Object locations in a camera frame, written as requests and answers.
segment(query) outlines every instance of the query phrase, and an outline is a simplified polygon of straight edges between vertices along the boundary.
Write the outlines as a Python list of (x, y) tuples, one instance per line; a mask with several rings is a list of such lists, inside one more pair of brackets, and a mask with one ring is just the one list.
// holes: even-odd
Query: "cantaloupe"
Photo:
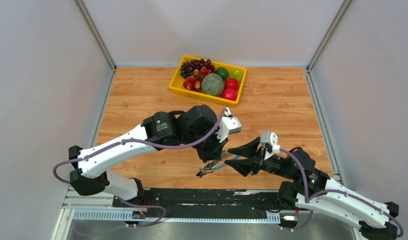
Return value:
[(201, 89), (205, 94), (219, 97), (224, 90), (224, 81), (215, 73), (208, 74), (202, 80)]

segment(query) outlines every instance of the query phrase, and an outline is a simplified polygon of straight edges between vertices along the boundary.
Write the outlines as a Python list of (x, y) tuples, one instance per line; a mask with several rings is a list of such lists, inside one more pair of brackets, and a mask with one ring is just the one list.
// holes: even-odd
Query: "green fruit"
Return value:
[(230, 73), (230, 78), (234, 78), (240, 83), (242, 81), (243, 72), (240, 69), (233, 69)]
[(220, 76), (223, 80), (226, 80), (229, 78), (229, 72), (227, 71), (227, 69), (225, 69), (224, 67), (219, 67), (216, 70), (216, 74), (218, 76)]
[(205, 94), (218, 97), (224, 90), (223, 79), (215, 73), (208, 74), (202, 80), (201, 89)]

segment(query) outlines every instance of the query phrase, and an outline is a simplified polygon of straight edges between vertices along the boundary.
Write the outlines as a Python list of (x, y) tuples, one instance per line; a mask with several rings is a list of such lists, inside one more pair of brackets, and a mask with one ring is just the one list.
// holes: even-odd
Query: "gray wall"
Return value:
[(314, 77), (346, 185), (398, 203), (408, 239), (408, 0), (355, 0)]
[(118, 65), (306, 65), (343, 0), (85, 0)]
[(110, 77), (72, 0), (0, 1), (0, 239), (50, 239), (52, 167), (90, 144)]

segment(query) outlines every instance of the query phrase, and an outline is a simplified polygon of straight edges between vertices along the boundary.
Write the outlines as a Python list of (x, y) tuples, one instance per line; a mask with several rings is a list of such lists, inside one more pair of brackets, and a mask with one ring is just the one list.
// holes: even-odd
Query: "wooden table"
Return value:
[[(222, 105), (176, 95), (168, 88), (176, 68), (118, 68), (96, 144), (102, 144), (133, 129), (154, 113), (187, 111), (206, 104), (218, 115)], [(316, 160), (316, 167), (332, 170), (301, 68), (250, 67), (239, 104), (231, 108), (242, 123), (242, 132), (229, 137), (225, 148), (250, 142), (271, 130), (285, 149), (303, 147)], [(284, 178), (259, 172), (242, 177), (229, 166), (203, 178), (195, 176), (203, 165), (192, 148), (165, 149), (142, 155), (112, 170), (138, 178), (146, 188), (278, 189)]]

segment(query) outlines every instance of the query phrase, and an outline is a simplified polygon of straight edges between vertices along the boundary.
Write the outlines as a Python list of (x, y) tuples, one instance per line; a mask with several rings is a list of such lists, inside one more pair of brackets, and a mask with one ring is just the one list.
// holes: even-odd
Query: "yellow plastic basket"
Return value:
[(174, 73), (174, 76), (171, 79), (170, 84), (168, 86), (173, 91), (173, 93), (195, 98), (195, 99), (209, 101), (209, 102), (216, 103), (216, 104), (221, 104), (221, 105), (228, 106), (228, 107), (234, 107), (236, 104), (238, 104), (239, 99), (241, 98), (241, 93), (242, 93), (243, 85), (245, 82), (246, 68), (240, 67), (240, 66), (234, 66), (234, 65), (230, 65), (230, 64), (226, 64), (222, 62), (216, 62), (216, 61), (212, 62), (212, 64), (215, 66), (216, 69), (219, 67), (224, 67), (227, 69), (227, 71), (229, 71), (229, 73), (233, 69), (240, 69), (243, 72), (242, 81), (239, 83), (239, 89), (237, 91), (238, 97), (236, 98), (236, 101), (232, 101), (232, 100), (227, 100), (227, 99), (217, 97), (217, 96), (207, 95), (207, 94), (200, 93), (200, 92), (197, 93), (195, 91), (190, 91), (183, 87), (183, 82), (185, 81), (185, 79), (180, 75), (180, 68), (182, 67), (183, 63), (185, 63), (186, 61), (191, 61), (192, 59), (199, 60), (201, 58), (197, 58), (193, 56), (183, 56), (182, 61), (180, 61), (180, 64), (177, 67), (177, 70)]

